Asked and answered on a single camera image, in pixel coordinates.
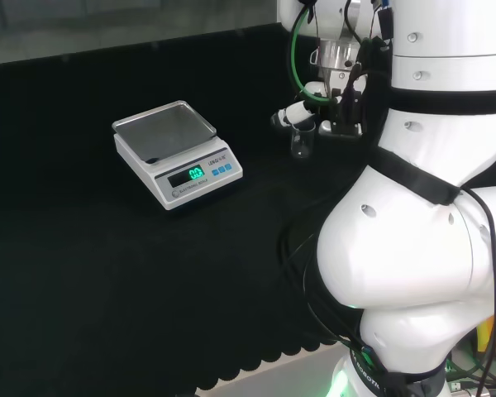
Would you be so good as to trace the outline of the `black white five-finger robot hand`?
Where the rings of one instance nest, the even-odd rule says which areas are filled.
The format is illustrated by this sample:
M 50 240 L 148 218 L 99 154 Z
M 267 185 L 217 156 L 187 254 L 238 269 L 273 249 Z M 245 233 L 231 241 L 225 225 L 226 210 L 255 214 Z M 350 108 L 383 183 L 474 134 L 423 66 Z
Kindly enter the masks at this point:
M 309 82 L 299 99 L 270 118 L 277 130 L 314 129 L 320 136 L 353 141 L 362 136 L 362 98 L 367 78 L 359 70 L 331 69 L 323 81 Z

